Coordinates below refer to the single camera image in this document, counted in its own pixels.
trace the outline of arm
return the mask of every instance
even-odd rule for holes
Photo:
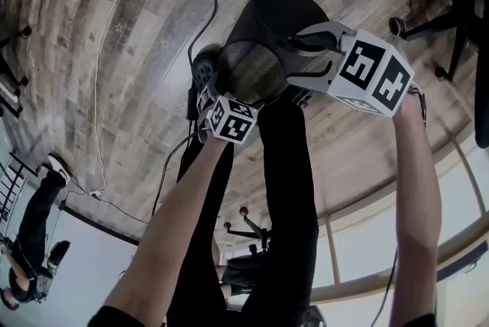
[[[145,326],[160,326],[227,142],[209,137],[181,181],[151,219],[134,260],[105,301]]]
[[[17,284],[22,290],[25,290],[26,292],[29,290],[29,278],[27,274],[22,270],[22,267],[17,263],[17,261],[12,257],[8,251],[3,251],[5,253],[5,257],[7,258],[7,261],[12,267],[12,270],[15,273],[15,276],[17,277]]]
[[[417,97],[394,116],[397,141],[398,270],[390,325],[435,312],[442,198]]]

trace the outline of wooden floor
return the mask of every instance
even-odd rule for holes
[[[433,76],[448,66],[454,34],[405,44],[390,35],[388,19],[417,25],[449,6],[449,0],[315,0],[331,19],[363,28],[403,49],[429,103],[429,139],[434,151],[447,143],[446,130],[461,129],[468,117],[446,85]],[[8,0],[2,20],[12,31],[30,25],[29,40],[3,52],[15,72],[27,75],[24,112],[4,116],[18,150],[36,166],[56,151],[86,189],[103,187],[95,140],[97,52],[114,0]],[[219,0],[220,9],[195,51],[222,44],[247,0]],[[162,166],[186,135],[186,51],[203,26],[213,0],[118,0],[102,37],[97,125],[108,189],[103,198],[141,220],[150,218]],[[475,51],[468,47],[457,83],[474,96]],[[338,58],[326,56],[323,65]],[[355,112],[324,96],[306,110],[318,214],[333,212],[389,183],[396,173],[393,127],[388,119]],[[180,154],[170,163],[164,191],[176,179]],[[263,150],[258,135],[241,149],[222,205],[218,228],[237,222],[247,206],[267,223]],[[70,194],[68,206],[121,233],[138,238],[144,225],[88,196]],[[220,242],[234,240],[220,230]]]

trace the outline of chair wheel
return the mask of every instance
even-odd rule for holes
[[[407,31],[406,22],[400,18],[389,19],[390,32],[397,37]]]
[[[438,66],[435,69],[435,76],[436,76],[437,79],[439,79],[441,81],[441,80],[447,79],[448,76],[449,76],[449,74],[445,71],[445,69],[443,69],[442,67]]]
[[[27,39],[28,37],[30,37],[32,35],[32,30],[31,30],[31,27],[26,27],[22,30],[22,37],[24,39]]]

